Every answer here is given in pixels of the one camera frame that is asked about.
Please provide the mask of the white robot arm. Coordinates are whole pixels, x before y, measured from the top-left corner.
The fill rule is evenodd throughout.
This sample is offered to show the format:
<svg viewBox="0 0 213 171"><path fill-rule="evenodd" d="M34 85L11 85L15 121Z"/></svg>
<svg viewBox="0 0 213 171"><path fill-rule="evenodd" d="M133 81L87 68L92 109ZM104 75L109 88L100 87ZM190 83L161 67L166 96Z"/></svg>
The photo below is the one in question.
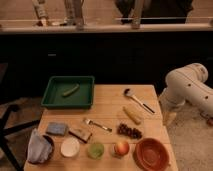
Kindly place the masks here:
<svg viewBox="0 0 213 171"><path fill-rule="evenodd" d="M213 116L213 88L205 84L207 79L208 70L200 63L174 69L166 75L166 87L159 96L164 126L172 123L186 101Z"/></svg>

